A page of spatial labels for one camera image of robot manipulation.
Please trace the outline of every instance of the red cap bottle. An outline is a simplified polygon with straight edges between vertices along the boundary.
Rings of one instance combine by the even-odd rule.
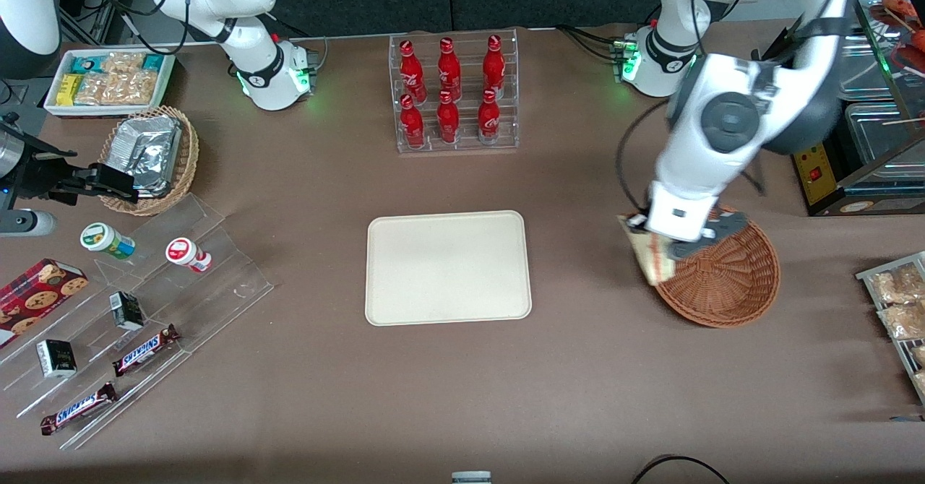
[[[495,91],[485,89],[482,93],[482,106],[478,108],[478,139],[482,144],[495,144],[498,141],[498,121],[502,112],[495,102]]]
[[[496,34],[489,36],[489,53],[482,61],[482,73],[485,75],[483,88],[495,91],[495,99],[504,97],[504,55],[502,55],[502,38]]]
[[[436,108],[436,120],[440,124],[440,139],[446,144],[454,144],[459,134],[460,112],[456,103],[453,103],[452,93],[446,89],[440,91],[440,106]]]
[[[463,96],[463,68],[460,59],[453,52],[453,40],[440,39],[440,60],[436,63],[440,71],[440,88],[448,90],[453,101],[459,101]]]
[[[414,106],[414,99],[410,95],[402,95],[402,131],[405,141],[414,150],[423,148],[423,118],[421,112]]]
[[[414,105],[427,101],[427,88],[423,86],[423,67],[414,56],[414,46],[409,40],[399,43],[399,52],[402,53],[402,81],[405,89],[410,93]]]

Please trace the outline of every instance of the brown wicker basket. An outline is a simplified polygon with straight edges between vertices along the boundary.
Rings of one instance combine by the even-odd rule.
[[[189,191],[189,186],[192,185],[192,179],[196,174],[196,161],[199,159],[199,138],[196,135],[196,129],[192,128],[192,125],[189,124],[189,119],[181,111],[170,106],[158,106],[158,108],[133,114],[130,118],[153,118],[153,116],[172,116],[172,118],[179,119],[183,124],[183,135],[181,136],[181,141],[179,141],[179,151],[176,152],[171,192],[159,199],[139,199],[138,204],[132,204],[113,197],[100,197],[103,199],[103,204],[113,211],[138,215],[138,217],[157,215],[178,203],[183,198],[183,195]],[[109,155],[109,147],[112,146],[115,136],[116,129],[113,129],[109,133],[106,144],[103,145],[100,162],[105,161],[106,155]]]
[[[655,286],[678,314],[708,327],[739,327],[759,319],[779,289],[777,253],[751,221],[739,233],[677,262],[674,277]]]

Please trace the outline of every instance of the acrylic display stand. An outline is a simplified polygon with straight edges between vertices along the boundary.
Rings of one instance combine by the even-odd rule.
[[[129,234],[136,243],[129,259],[119,261],[100,254],[96,260],[99,272],[87,273],[90,284],[82,292],[40,320],[26,337],[0,351],[0,398],[12,402],[17,418],[33,422],[35,435],[40,435],[39,424],[44,416],[56,414],[112,381],[118,402],[104,405],[89,418],[72,421],[50,437],[50,442],[62,450],[80,448],[186,361],[202,343],[270,292],[273,285],[235,247],[219,225],[222,220],[215,210],[189,194]],[[176,237],[187,237],[212,254],[208,271],[197,274],[166,261],[166,244]],[[117,290],[138,298],[145,314],[142,329],[130,332],[116,327],[109,295]],[[169,324],[182,338],[156,353],[141,368],[116,378],[112,362]],[[76,375],[44,378],[35,345],[46,339],[70,342],[77,360]]]
[[[504,56],[504,96],[498,100],[500,121],[498,142],[493,145],[478,141],[478,108],[482,105],[483,75],[482,61],[489,50],[489,36],[502,38]],[[456,57],[462,66],[462,98],[456,102],[460,112],[459,138],[455,144],[446,144],[440,139],[436,122],[436,108],[440,106],[440,76],[436,69],[440,60],[440,39],[452,38]],[[414,55],[423,67],[423,84],[427,87],[427,100],[417,106],[423,116],[423,148],[414,150],[408,146],[402,132],[402,106],[399,99],[406,93],[402,82],[402,54],[399,43],[409,40],[414,45]],[[520,82],[518,72],[516,30],[473,30],[472,32],[440,34],[403,34],[389,39],[389,76],[392,83],[392,109],[395,113],[395,137],[399,152],[422,154],[422,152],[490,152],[499,148],[516,148],[520,143],[520,125],[517,109],[520,103]]]

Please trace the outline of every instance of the brown tabletop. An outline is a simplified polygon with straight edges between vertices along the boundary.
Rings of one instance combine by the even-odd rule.
[[[719,24],[705,43],[747,56],[782,26]],[[450,157],[397,154],[387,38],[333,40],[317,95],[278,113],[241,94],[220,48],[185,49],[165,103],[199,132],[194,192],[280,286],[79,451],[0,394],[3,481],[628,482],[659,454],[738,483],[921,481],[925,425],[887,422],[921,409],[853,279],[925,249],[921,218],[808,218],[790,159],[765,154],[769,196],[740,179],[723,201],[777,247],[777,303],[742,329],[687,322],[645,285],[616,222],[631,210],[616,142],[654,100],[561,33],[519,36],[521,147]],[[657,115],[627,149],[638,194],[667,138]],[[42,138],[87,164],[112,126],[49,116]],[[59,230],[0,241],[0,280],[46,256],[92,266],[79,230],[143,221],[90,198],[29,205]],[[371,220],[499,209],[525,218],[526,319],[366,322]],[[712,482],[680,464],[662,481]]]

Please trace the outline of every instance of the red cookie box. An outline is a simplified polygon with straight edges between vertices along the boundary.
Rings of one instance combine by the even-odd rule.
[[[46,258],[0,289],[0,348],[87,283],[82,270]]]

